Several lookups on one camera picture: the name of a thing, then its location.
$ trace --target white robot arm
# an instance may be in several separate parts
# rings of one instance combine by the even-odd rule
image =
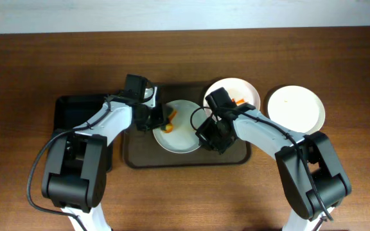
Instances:
[[[158,96],[158,87],[142,76],[129,74],[124,90],[106,97],[101,110],[87,122],[70,130],[54,131],[31,168],[27,185],[30,205],[43,212],[69,216],[75,230],[111,230],[100,204],[107,181],[107,147],[131,123],[143,131],[169,123],[166,107],[156,100]],[[62,212],[39,207],[30,194],[33,173],[48,148],[42,195]]]
[[[223,153],[241,139],[276,160],[292,207],[283,231],[314,231],[326,218],[333,220],[330,212],[351,193],[351,184],[325,134],[306,135],[284,128],[250,104],[237,106],[224,88],[206,100],[213,114],[196,132],[203,147]],[[311,173],[308,162],[318,163],[319,169]]]

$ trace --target white wall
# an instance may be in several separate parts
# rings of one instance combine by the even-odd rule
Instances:
[[[0,0],[0,33],[369,25],[370,0]]]

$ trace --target white plate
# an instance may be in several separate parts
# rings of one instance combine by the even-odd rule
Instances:
[[[325,122],[325,108],[312,91],[299,86],[282,87],[268,102],[271,120],[296,132],[312,134]]]
[[[231,99],[234,99],[235,101],[243,99],[246,103],[254,105],[258,110],[260,109],[261,98],[258,94],[258,91],[247,81],[238,78],[226,78],[212,84],[212,86],[210,86],[205,93],[204,107],[209,107],[207,101],[205,100],[206,96],[221,87],[228,92],[228,95]],[[212,111],[206,109],[206,115],[208,117],[211,115],[211,113]]]
[[[154,129],[154,137],[158,144],[164,149],[173,153],[189,153],[200,147],[199,139],[195,135],[195,130],[191,126],[190,118],[193,111],[199,108],[194,102],[187,100],[175,100],[167,103],[168,106],[177,111],[172,119],[173,130],[170,133],[164,133],[160,128]],[[206,120],[205,112],[201,109],[192,117],[195,127],[199,127]]]

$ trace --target black tray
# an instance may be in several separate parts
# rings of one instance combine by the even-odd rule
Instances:
[[[159,86],[163,103],[185,99],[202,105],[204,93],[209,87],[209,83]],[[133,169],[234,165],[243,164],[249,160],[251,145],[248,142],[237,140],[222,155],[203,148],[187,154],[174,154],[160,147],[152,132],[139,132],[135,126],[131,126],[123,134],[122,157],[126,165]]]

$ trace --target white bowl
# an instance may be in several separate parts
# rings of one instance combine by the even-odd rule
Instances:
[[[177,111],[171,121],[173,130],[170,133],[164,133],[160,128],[152,130],[156,141],[161,147],[173,153],[184,154],[195,151],[200,144],[195,135],[196,131],[191,126],[190,118],[199,105],[182,99],[169,102],[167,105]],[[206,118],[205,112],[201,109],[193,115],[192,123],[198,128]]]

